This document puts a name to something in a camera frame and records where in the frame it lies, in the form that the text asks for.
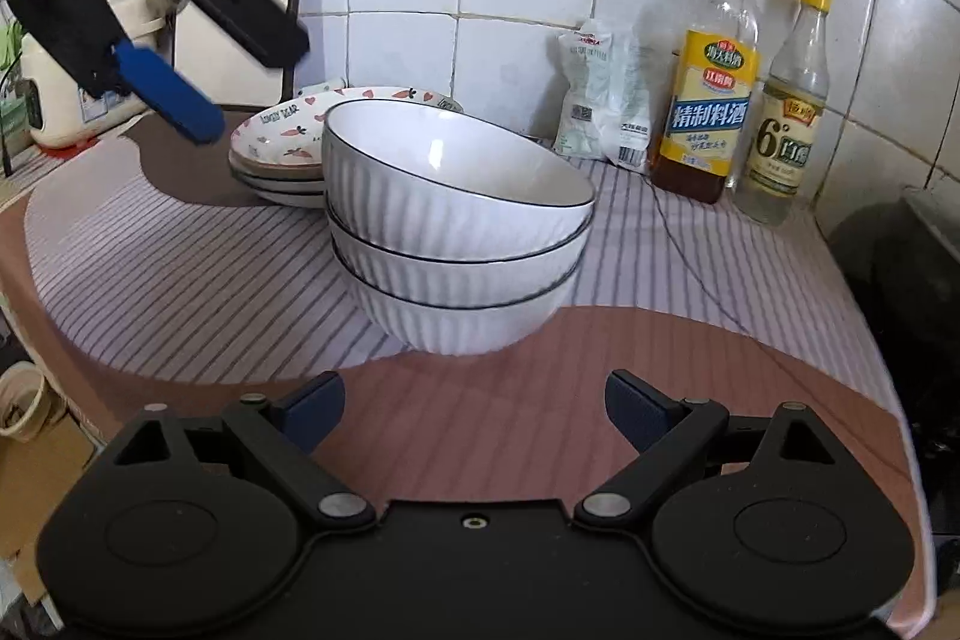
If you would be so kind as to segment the pink rabbit carrot plate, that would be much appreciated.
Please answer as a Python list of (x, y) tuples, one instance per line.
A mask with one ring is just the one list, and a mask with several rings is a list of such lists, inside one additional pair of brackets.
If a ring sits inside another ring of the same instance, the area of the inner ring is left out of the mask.
[(285, 103), (262, 110), (233, 131), (229, 151), (254, 169), (308, 169), (320, 166), (325, 115), (332, 107), (350, 101), (389, 99), (460, 112), (452, 97), (431, 89), (402, 86), (359, 86), (342, 81), (308, 86)]

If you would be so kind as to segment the white bowl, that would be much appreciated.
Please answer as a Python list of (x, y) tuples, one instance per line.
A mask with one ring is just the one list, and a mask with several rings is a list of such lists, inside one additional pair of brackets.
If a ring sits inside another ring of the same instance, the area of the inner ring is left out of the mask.
[(335, 252), (362, 283), (414, 304), (446, 308), (500, 307), (558, 286), (583, 258), (594, 218), (553, 247), (517, 259), (428, 260), (360, 239), (325, 203)]
[(353, 234), (419, 259), (519, 259), (576, 234), (596, 203), (586, 175), (526, 136), (398, 99), (332, 107), (322, 169)]
[(334, 259), (347, 291), (374, 325), (415, 351), (438, 356), (494, 353), (534, 335), (573, 296), (583, 268), (583, 259), (578, 259), (558, 283), (516, 302), (493, 307), (436, 307), (398, 298), (366, 283), (347, 265), (338, 248)]

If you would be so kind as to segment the large white plate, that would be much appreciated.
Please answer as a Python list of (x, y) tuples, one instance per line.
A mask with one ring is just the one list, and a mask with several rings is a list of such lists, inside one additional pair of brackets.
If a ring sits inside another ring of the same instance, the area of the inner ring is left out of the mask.
[(267, 175), (257, 174), (252, 170), (244, 169), (238, 164), (229, 161), (229, 170), (231, 175), (245, 185), (260, 191), (273, 191), (274, 193), (288, 193), (288, 195), (306, 195), (306, 193), (324, 193), (324, 179), (286, 179), (286, 177), (267, 177)]

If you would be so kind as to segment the striped pink table mat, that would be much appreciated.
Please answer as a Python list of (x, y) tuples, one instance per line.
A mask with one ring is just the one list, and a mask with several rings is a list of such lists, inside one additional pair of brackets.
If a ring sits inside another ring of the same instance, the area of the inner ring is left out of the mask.
[(2, 187), (2, 310), (86, 427), (116, 434), (151, 403), (186, 416), (276, 398), (325, 370), (347, 416), (320, 458), (374, 502), (576, 500), (630, 459), (605, 377), (745, 416), (807, 404), (910, 526), (916, 565), (893, 611), (934, 611), (929, 520), (905, 418), (812, 220), (779, 229), (652, 188), (604, 163), (576, 257), (469, 268), (359, 248), (319, 209), (259, 202), (226, 154), (145, 119), (71, 161), (26, 152)]

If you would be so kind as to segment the black wok with lid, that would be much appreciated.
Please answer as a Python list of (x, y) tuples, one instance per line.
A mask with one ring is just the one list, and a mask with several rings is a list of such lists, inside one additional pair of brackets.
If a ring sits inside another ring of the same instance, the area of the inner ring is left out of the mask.
[(926, 452), (958, 452), (958, 206), (908, 187), (844, 218), (828, 247)]

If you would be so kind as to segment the white vinegar bottle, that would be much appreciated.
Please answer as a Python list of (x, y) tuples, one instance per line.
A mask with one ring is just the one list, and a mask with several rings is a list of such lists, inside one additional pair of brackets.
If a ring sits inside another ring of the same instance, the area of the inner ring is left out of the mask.
[(793, 208), (830, 89), (827, 19), (832, 0), (799, 0), (761, 95), (760, 120), (734, 191), (748, 218), (777, 226)]

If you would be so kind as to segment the cooking wine bottle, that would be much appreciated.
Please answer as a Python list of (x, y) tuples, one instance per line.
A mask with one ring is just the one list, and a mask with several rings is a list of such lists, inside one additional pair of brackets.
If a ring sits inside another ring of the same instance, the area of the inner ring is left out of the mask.
[(757, 0), (698, 0), (675, 68), (651, 181), (712, 205), (726, 188), (760, 69)]

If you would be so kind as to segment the white salt bag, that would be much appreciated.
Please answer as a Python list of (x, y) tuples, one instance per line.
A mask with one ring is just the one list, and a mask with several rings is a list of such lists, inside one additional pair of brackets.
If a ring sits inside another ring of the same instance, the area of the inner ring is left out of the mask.
[(560, 35), (558, 46), (568, 91), (553, 151), (644, 174), (652, 122), (636, 34), (590, 18)]

